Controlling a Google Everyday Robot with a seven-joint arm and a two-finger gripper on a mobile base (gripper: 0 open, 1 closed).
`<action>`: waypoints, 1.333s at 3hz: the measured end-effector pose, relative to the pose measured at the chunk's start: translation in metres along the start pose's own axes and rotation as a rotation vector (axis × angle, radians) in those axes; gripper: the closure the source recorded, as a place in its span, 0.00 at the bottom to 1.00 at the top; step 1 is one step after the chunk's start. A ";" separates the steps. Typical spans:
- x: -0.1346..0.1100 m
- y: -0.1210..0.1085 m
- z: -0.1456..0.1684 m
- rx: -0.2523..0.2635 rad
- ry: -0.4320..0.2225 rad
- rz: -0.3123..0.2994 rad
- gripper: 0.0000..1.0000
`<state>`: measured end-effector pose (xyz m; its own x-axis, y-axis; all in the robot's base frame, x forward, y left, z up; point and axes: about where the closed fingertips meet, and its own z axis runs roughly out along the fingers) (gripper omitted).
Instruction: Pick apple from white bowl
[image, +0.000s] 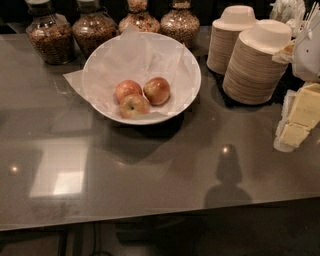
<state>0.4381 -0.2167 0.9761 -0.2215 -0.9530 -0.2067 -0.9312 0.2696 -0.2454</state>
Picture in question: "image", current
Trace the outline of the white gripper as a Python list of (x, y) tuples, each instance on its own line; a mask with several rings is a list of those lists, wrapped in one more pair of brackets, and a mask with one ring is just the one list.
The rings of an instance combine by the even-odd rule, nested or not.
[[(280, 64), (292, 62), (296, 77), (320, 82), (320, 13), (307, 22), (296, 42), (290, 41), (272, 56), (272, 60)], [(320, 84), (306, 82), (297, 92), (288, 90), (281, 117), (274, 148), (281, 152), (292, 152), (320, 122)]]

